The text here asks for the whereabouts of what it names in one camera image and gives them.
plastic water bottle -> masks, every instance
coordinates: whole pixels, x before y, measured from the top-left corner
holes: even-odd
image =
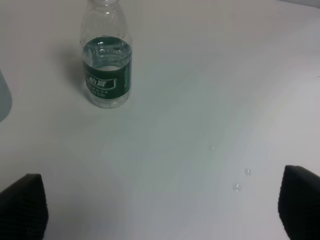
[[[131,91],[132,39],[119,0],[88,0],[80,43],[84,76],[94,104],[113,109]]]

